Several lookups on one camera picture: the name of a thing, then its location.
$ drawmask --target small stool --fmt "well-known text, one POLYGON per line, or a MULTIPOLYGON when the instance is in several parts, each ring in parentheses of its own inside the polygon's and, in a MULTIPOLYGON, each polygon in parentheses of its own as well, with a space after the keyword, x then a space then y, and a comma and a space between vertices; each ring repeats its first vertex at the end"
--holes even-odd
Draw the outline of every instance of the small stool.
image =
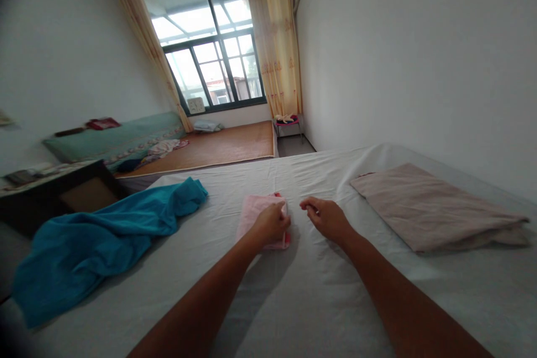
POLYGON ((304 140, 302 138, 302 127, 300 126, 300 120, 298 119, 298 116, 296 115, 291 115, 291 119, 295 119, 294 121, 292 122, 289 122, 289 123, 278 123, 277 120, 274 120, 274 124, 278 127, 278 137, 280 137, 280 127, 285 127, 285 126, 292 126, 294 124, 298 124, 298 132, 300 133, 300 143, 301 144, 304 144, 304 140))

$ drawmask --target forearm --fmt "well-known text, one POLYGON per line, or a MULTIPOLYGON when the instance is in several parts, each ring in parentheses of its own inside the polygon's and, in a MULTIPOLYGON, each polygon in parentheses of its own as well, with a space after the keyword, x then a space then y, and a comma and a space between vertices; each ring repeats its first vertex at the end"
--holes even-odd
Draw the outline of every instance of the forearm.
POLYGON ((367 239, 349 234, 341 247, 364 282, 399 357, 491 357, 367 239))
POLYGON ((149 331, 129 357, 205 356, 262 245, 243 237, 149 331))

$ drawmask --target yellow curtain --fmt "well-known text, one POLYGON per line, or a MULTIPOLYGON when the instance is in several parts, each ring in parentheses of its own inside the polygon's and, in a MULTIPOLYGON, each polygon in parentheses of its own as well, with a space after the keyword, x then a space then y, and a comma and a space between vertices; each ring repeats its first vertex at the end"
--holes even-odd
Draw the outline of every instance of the yellow curtain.
POLYGON ((272 115, 302 112, 293 0, 248 0, 272 115))
POLYGON ((145 6, 144 0, 119 0, 130 22, 136 37, 142 44, 147 56, 154 64, 158 74, 164 80, 166 89, 169 95, 172 97, 175 105, 177 106, 177 112, 181 118, 181 122, 185 127, 187 133, 193 130, 190 120, 185 114, 185 111, 181 107, 179 101, 179 95, 177 94, 177 88, 173 81, 172 72, 169 70, 166 56, 158 41, 157 34, 151 23, 151 18, 145 6))

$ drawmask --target woven mat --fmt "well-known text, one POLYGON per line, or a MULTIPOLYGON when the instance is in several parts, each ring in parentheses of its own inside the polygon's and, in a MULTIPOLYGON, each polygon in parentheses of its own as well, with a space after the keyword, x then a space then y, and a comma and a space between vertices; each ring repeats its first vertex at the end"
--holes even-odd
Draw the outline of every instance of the woven mat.
POLYGON ((189 140, 190 144, 140 169, 116 174, 116 177, 183 171, 275 156, 274 131, 270 120, 216 133, 191 133, 181 140, 189 140))

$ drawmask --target beige pillowcase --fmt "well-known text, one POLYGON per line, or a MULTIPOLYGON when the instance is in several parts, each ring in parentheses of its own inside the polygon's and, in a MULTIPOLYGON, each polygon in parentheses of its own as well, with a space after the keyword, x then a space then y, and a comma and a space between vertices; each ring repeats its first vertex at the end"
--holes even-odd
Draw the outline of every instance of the beige pillowcase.
POLYGON ((511 214, 413 164, 351 181, 360 195, 415 252, 471 249, 498 242, 525 246, 527 217, 511 214))

